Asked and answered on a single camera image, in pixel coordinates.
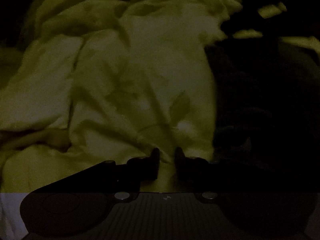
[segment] blanket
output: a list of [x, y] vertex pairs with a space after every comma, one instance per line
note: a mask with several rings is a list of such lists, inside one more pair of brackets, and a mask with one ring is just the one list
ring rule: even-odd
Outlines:
[[36, 39], [0, 91], [0, 130], [67, 130], [71, 147], [40, 141], [2, 150], [0, 191], [31, 192], [101, 161], [161, 151], [159, 179], [175, 192], [173, 152], [213, 159], [215, 83], [204, 46], [241, 0], [45, 0]]

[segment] round dark pad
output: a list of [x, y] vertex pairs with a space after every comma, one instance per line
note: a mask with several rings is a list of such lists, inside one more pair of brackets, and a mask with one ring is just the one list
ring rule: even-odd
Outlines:
[[63, 237], [95, 226], [106, 207], [103, 193], [30, 193], [20, 205], [20, 214], [29, 232]]
[[223, 193], [220, 208], [239, 228], [263, 237], [303, 232], [317, 193]]

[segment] ridged black surface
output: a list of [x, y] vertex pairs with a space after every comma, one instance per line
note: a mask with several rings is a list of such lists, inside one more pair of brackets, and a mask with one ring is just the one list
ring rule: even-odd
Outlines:
[[[26, 240], [42, 240], [30, 234]], [[59, 240], [259, 240], [231, 224], [218, 205], [199, 202], [193, 193], [140, 193], [116, 204], [108, 217], [88, 232]]]

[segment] metal screw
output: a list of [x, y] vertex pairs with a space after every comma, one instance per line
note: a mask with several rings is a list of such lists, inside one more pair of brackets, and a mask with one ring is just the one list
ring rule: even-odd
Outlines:
[[127, 199], [128, 197], [130, 197], [130, 194], [128, 192], [118, 192], [115, 194], [115, 198], [116, 199]]
[[202, 196], [206, 199], [214, 199], [218, 196], [218, 194], [214, 192], [204, 192], [202, 193]]

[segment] yellow-green blanket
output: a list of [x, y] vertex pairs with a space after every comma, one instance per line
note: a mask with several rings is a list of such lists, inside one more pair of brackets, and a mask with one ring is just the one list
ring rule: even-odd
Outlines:
[[104, 160], [161, 150], [158, 180], [174, 192], [173, 153], [213, 158], [213, 76], [204, 46], [241, 0], [45, 0], [36, 40], [0, 90], [0, 130], [68, 129], [72, 146], [1, 151], [1, 192], [31, 192]]

